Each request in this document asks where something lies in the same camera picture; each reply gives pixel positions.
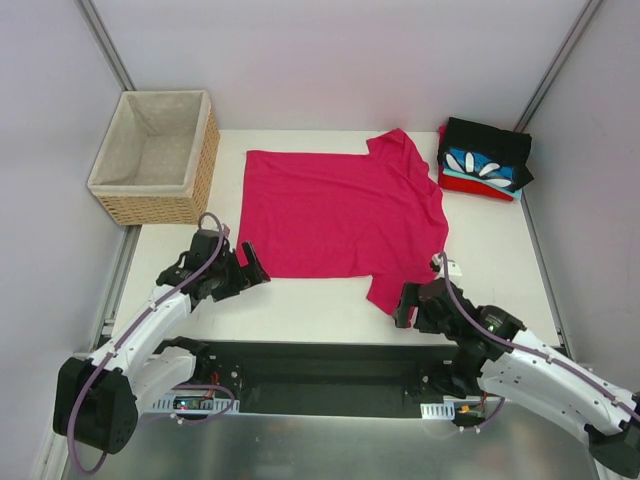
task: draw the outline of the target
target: white petal print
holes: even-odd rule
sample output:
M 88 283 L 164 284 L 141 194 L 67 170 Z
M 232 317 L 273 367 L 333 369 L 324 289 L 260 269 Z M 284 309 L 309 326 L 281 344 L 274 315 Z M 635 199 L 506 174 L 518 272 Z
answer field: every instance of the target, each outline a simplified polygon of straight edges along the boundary
M 480 170 L 480 172 L 478 173 L 479 176 L 484 177 L 485 175 L 490 174 L 491 172 L 498 170 L 500 168 L 500 165 L 498 165 L 497 163 L 487 163 L 484 167 L 482 167 L 482 170 Z
M 458 162 L 456 162 L 456 159 L 453 158 L 453 155 L 451 155 L 450 153 L 447 153 L 444 156 L 444 158 L 447 161 L 447 165 L 449 165 L 449 168 L 451 170 L 455 170 L 456 172 L 464 173 L 462 171 L 462 167 L 460 165 L 458 165 Z
M 464 156 L 464 168 L 467 170 L 467 173 L 473 173 L 475 163 L 476 159 L 473 158 L 473 153 L 467 152 L 467 154 Z
M 511 185 L 511 180 L 508 180 L 506 178 L 487 178 L 485 182 L 500 188 L 507 188 L 509 185 Z

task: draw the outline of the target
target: laundry basket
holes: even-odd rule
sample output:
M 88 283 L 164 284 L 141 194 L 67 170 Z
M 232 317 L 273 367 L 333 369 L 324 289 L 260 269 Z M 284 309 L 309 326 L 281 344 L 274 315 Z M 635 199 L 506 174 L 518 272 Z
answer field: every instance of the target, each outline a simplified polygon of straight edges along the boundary
M 120 225 L 195 224 L 220 133 L 204 90 L 124 92 L 89 177 Z

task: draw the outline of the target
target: gray wall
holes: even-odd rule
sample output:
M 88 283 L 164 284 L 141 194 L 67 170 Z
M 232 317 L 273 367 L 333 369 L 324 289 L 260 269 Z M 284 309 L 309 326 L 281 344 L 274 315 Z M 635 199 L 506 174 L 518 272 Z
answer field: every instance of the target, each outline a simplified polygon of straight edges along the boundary
M 640 390 L 640 3 L 606 2 L 530 125 L 527 188 L 578 360 Z
M 511 128 L 585 0 L 96 0 L 136 87 L 222 128 Z
M 30 478 L 122 231 L 86 188 L 119 97 L 70 0 L 0 4 L 0 477 Z

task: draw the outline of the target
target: tabletop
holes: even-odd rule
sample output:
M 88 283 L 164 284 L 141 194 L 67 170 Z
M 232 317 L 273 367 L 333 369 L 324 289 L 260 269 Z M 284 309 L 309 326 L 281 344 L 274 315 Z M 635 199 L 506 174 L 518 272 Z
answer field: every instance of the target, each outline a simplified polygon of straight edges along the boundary
M 246 152 L 368 153 L 366 140 L 383 132 L 222 130 L 208 210 L 237 241 Z M 411 133 L 430 176 L 436 178 L 436 133 Z M 465 297 L 494 304 L 549 345 L 559 345 L 522 206 L 445 191 L 446 251 L 462 268 Z M 146 301 L 158 274 L 186 250 L 196 227 L 144 225 L 117 311 L 114 332 Z M 216 341 L 445 345 L 442 335 L 397 329 L 366 300 L 371 277 L 272 279 L 240 295 L 202 302 L 167 336 Z

